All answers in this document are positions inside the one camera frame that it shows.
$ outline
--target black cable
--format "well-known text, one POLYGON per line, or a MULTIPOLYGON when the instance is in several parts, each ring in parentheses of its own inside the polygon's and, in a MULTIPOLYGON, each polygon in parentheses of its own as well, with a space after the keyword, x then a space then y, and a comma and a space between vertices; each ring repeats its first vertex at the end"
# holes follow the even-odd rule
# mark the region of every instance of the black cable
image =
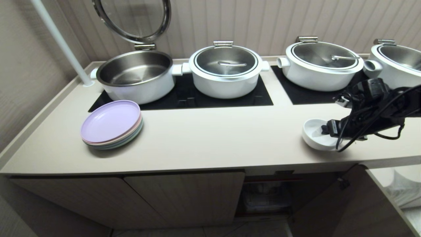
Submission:
POLYGON ((393 103, 395 103, 395 101, 397 99, 399 99, 401 96, 405 95, 406 93, 409 93, 413 90, 419 89, 421 88, 421 84, 411 87, 409 89, 407 89, 406 91, 402 92, 401 94, 395 96, 395 98, 393 98, 391 101, 389 101, 389 103, 387 103, 372 119, 369 123, 367 123, 363 128, 361 128, 356 134, 355 136, 344 146, 342 147, 340 150, 338 150, 338 152, 342 152, 345 149, 347 149, 356 139, 358 139, 365 131, 367 131, 367 129, 373 125, 373 123, 378 119, 378 117, 380 117, 380 115, 393 103))
POLYGON ((339 137, 338 137, 338 140, 336 141, 336 150, 338 150, 338 147, 339 147, 339 143, 340 143, 340 141, 341 141, 341 139, 342 139, 342 135, 343 135, 343 133, 344 133, 344 130, 345 130, 345 128, 346 128, 346 126, 348 125, 348 122, 351 120, 351 116, 352 116, 352 114, 354 113, 354 106, 351 108, 351 113, 349 114, 349 116, 348 116, 348 119, 345 121, 345 124, 344 124, 344 126, 341 128, 341 132, 339 133, 339 137))
POLYGON ((397 136, 396 136, 396 137, 389 137, 389 136, 385 136, 385 135, 382 135, 382 134, 377 133, 377 132, 376 132, 376 133, 374 133, 374 135, 376 135, 376 136, 378 136, 378 137, 381 137, 381 138, 384 138, 384 139, 396 140, 396 139, 400 138, 400 132, 402 131, 403 127, 405 127, 405 124, 403 124, 403 125, 401 125, 401 126, 399 127, 399 129, 398 129, 398 131, 397 131, 397 136))
POLYGON ((349 113, 348 119, 345 121, 344 126, 341 128, 341 132, 339 134, 338 140, 336 141, 336 146, 335 146, 336 150, 338 150, 339 143, 342 140, 342 135, 344 133, 344 130, 345 130, 346 126, 348 125, 348 122, 351 120, 351 117, 354 115, 354 113, 356 111, 356 109, 355 109, 355 105, 357 104, 356 101, 359 100, 359 99, 356 99, 355 97, 353 97, 352 94, 349 93, 349 92, 343 92, 343 94, 348 94, 349 99, 352 100, 352 108, 351 108, 351 113, 349 113))

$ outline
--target stack of plates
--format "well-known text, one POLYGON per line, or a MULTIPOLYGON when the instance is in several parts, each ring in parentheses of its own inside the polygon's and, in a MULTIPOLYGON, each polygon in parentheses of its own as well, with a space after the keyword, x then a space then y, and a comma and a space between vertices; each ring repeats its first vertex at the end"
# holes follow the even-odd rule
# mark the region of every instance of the stack of plates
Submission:
POLYGON ((88 146, 108 150, 130 142, 142 126, 139 105, 130 100, 118 100, 93 111, 83 123, 80 134, 88 146))

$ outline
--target cabinet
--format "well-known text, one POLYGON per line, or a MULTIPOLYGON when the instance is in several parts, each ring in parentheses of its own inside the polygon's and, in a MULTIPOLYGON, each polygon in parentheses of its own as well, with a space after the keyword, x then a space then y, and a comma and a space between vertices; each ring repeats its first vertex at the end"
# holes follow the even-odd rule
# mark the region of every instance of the cabinet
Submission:
POLYGON ((244 172, 130 176, 124 180, 172 227, 230 224, 244 172))
POLYGON ((11 181, 108 227, 143 229, 168 226, 121 178, 12 178, 11 181))
POLYGON ((236 218, 268 220, 289 215, 294 237, 419 236, 371 172, 358 165, 343 175, 245 177, 235 170, 122 178, 11 178, 51 202, 115 229, 230 224, 244 181, 274 179, 289 188, 292 212, 239 216, 237 210, 236 218))
POLYGON ((229 224, 244 172, 101 178, 11 178, 15 184, 115 229, 229 224))
POLYGON ((293 214, 294 237, 418 236, 370 171, 355 166, 342 178, 293 214))

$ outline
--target pot lid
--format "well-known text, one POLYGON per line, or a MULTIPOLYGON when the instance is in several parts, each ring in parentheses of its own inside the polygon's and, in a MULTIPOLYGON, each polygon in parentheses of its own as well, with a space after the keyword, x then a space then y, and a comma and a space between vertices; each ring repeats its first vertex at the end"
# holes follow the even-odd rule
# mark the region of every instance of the pot lid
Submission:
POLYGON ((233 46, 233 41, 214 41, 214 47, 203 49, 195 57, 201 71, 223 77, 246 74, 257 67, 256 56, 243 47, 233 46))
POLYGON ((415 49, 382 45, 378 49, 384 57, 408 69, 421 72, 421 52, 415 49))
POLYGON ((344 47, 325 42, 298 43, 291 51, 305 63, 335 70, 355 67, 360 59, 344 47))
POLYGON ((92 0, 92 3, 109 29, 136 44, 156 40, 171 20, 170 0, 92 0))

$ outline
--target stainless steel pot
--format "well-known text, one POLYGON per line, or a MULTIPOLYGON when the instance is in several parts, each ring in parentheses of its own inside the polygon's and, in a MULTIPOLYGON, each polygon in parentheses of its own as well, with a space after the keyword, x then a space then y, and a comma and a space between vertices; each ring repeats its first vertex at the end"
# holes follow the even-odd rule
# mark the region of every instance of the stainless steel pot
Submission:
POLYGON ((193 82, 200 92, 219 99, 250 93, 259 73, 269 69, 268 62, 258 54, 234 46, 233 41, 214 41, 214 46, 198 50, 182 66, 184 73, 193 73, 193 82))
POLYGON ((322 92, 343 89, 363 68, 363 60, 356 53, 336 44, 319 42, 317 37, 298 37, 286 49, 286 57, 278 58, 277 64, 288 80, 322 92))
POLYGON ((96 78, 110 98, 146 104, 170 92, 175 85, 173 75, 182 74, 181 65, 173 65, 171 57, 156 51, 155 44, 151 43, 162 35, 170 24, 170 1, 162 0, 163 19, 151 35, 133 35, 124 31, 121 25, 117 26, 107 15, 110 10, 104 9, 107 4, 103 5, 101 0, 92 1, 98 16, 107 27, 125 40, 136 43, 134 48, 140 50, 114 57, 96 72, 96 78))
POLYGON ((113 100, 145 104, 166 95, 175 85, 179 66, 158 51, 135 51, 114 57, 96 72, 96 78, 113 100))
POLYGON ((364 63, 364 73, 380 77, 395 89, 421 84, 421 51, 396 45, 394 40, 374 40, 371 54, 364 63))

